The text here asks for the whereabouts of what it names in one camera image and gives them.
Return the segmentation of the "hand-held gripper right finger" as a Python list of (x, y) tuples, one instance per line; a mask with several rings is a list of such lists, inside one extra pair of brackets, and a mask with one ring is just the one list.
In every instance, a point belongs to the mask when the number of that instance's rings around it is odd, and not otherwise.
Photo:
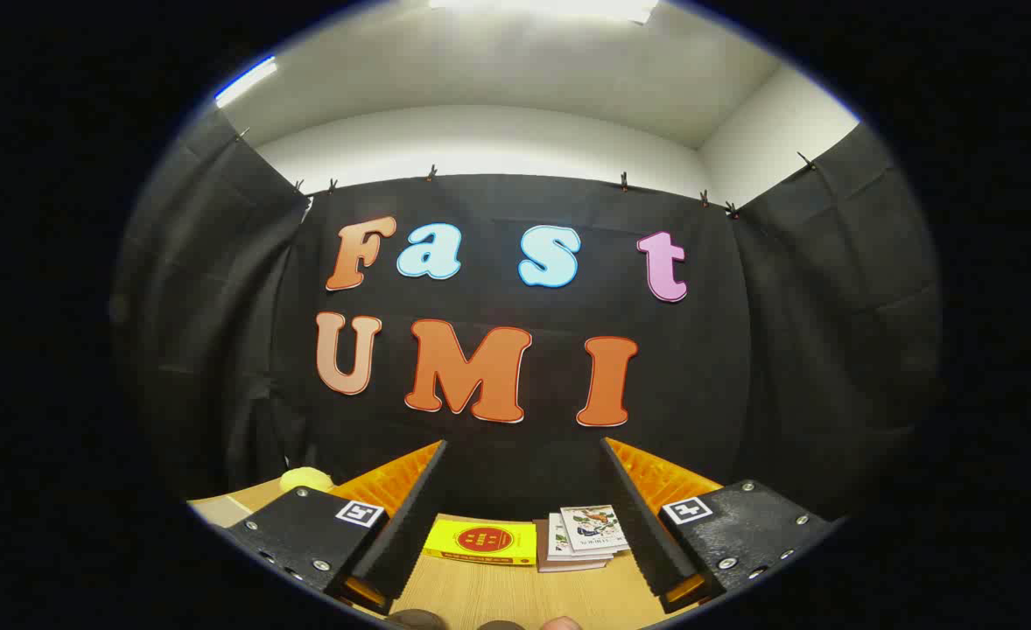
[(610, 438), (602, 451), (610, 503), (665, 614), (747, 589), (836, 528), (760, 480), (722, 486)]

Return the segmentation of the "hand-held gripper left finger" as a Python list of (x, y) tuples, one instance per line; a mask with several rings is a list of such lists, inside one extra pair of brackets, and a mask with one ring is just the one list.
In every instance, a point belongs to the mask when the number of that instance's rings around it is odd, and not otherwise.
[(442, 507), (446, 440), (328, 491), (295, 484), (225, 526), (225, 538), (324, 597), (390, 614)]

